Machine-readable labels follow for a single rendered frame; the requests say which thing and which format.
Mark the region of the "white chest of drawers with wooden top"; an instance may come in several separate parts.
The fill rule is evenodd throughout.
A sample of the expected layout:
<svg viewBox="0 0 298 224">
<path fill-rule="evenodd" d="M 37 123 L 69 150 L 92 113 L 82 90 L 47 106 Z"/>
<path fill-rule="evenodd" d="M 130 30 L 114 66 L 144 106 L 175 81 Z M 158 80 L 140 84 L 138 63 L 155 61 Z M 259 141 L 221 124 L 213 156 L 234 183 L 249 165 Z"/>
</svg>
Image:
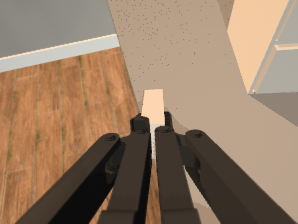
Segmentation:
<svg viewBox="0 0 298 224">
<path fill-rule="evenodd" d="M 234 1 L 227 32 L 248 94 L 256 94 L 254 87 L 273 45 L 298 43 L 277 40 L 293 2 Z"/>
</svg>

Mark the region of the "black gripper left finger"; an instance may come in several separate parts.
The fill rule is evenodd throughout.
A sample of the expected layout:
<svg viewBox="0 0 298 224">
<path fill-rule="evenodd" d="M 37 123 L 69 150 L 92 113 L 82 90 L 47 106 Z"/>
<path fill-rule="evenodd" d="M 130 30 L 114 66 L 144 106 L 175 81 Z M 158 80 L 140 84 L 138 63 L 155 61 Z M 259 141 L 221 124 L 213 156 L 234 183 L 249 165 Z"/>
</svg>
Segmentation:
<svg viewBox="0 0 298 224">
<path fill-rule="evenodd" d="M 97 224 L 145 224 L 153 94 L 145 90 L 142 113 L 130 119 L 130 135 L 102 135 L 15 224 L 89 224 L 112 188 Z"/>
</svg>

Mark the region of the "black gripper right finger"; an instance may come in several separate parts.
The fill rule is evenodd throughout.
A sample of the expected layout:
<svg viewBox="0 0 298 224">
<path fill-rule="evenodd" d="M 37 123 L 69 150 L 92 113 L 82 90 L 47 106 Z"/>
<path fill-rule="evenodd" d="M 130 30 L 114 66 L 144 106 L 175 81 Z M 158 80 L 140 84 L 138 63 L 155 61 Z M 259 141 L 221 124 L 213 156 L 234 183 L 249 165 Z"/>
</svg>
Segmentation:
<svg viewBox="0 0 298 224">
<path fill-rule="evenodd" d="M 161 224 L 201 224 L 185 170 L 221 224 L 297 224 L 205 132 L 176 133 L 162 89 L 153 94 L 153 143 Z"/>
</svg>

